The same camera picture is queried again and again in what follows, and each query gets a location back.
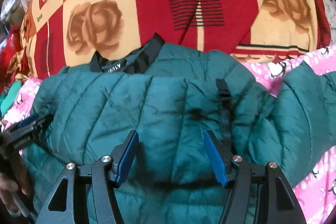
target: quilted jacket sleeve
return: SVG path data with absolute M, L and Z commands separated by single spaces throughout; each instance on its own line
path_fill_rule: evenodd
M 277 162 L 292 186 L 336 144 L 336 72 L 318 76 L 303 62 L 285 76 L 277 98 L 221 52 L 209 54 L 207 76 L 228 83 L 237 152 L 257 164 Z

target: clothing label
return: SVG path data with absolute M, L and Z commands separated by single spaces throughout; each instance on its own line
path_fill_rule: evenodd
M 107 72 L 109 72 L 109 73 L 116 72 L 116 71 L 120 70 L 121 68 L 123 68 L 124 66 L 126 66 L 127 64 L 128 64 L 128 62 L 126 60 L 123 60 L 122 62 L 120 62 L 117 65 L 110 68 Z

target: metal pivot screw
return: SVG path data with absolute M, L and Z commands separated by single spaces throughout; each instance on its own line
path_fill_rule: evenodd
M 277 163 L 276 163 L 276 162 L 273 162 L 273 161 L 270 161 L 268 165 L 269 165 L 269 167 L 271 167 L 271 168 L 273 168 L 273 169 L 275 169 L 275 168 L 278 167 Z
M 73 164 L 73 163 L 69 163 L 69 164 L 67 165 L 67 169 L 68 169 L 68 170 L 73 170 L 73 168 L 75 168 L 75 164 Z
M 101 158 L 102 162 L 109 162 L 110 160 L 111 160 L 110 156 L 104 156 L 104 157 Z
M 235 155 L 232 157 L 235 162 L 241 162 L 243 158 L 241 156 Z

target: green fabric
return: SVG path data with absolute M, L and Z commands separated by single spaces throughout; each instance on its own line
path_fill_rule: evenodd
M 2 104 L 2 101 L 6 98 L 6 95 L 4 92 L 1 93 L 0 95 L 0 105 Z
M 93 163 L 136 129 L 136 160 L 115 191 L 125 223 L 218 223 L 226 191 L 203 148 L 206 130 L 222 134 L 216 79 L 225 79 L 232 95 L 237 153 L 261 165 L 277 162 L 292 186 L 335 145 L 336 73 L 317 76 L 302 63 L 274 98 L 228 55 L 166 43 L 145 75 L 80 65 L 44 80 L 32 112 L 54 113 L 54 121 L 39 146 L 24 151 L 36 209 L 66 163 Z M 91 192 L 88 208 L 95 223 Z
M 15 98 L 17 94 L 19 93 L 20 89 L 22 87 L 22 83 L 20 81 L 15 81 L 10 89 L 8 90 L 6 98 L 3 99 L 1 102 L 0 110 L 2 114 L 2 118 L 7 113 L 7 111 L 13 106 Z

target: human hand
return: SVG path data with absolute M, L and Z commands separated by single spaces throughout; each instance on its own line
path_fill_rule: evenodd
M 10 165 L 15 174 L 15 177 L 21 187 L 23 194 L 30 196 L 33 192 L 31 184 L 28 179 L 28 173 L 24 165 L 23 159 L 19 153 L 11 156 Z M 4 173 L 0 173 L 0 198 L 6 208 L 16 213 L 18 212 L 18 207 L 16 206 L 11 193 L 18 191 L 19 186 L 15 181 L 7 177 Z

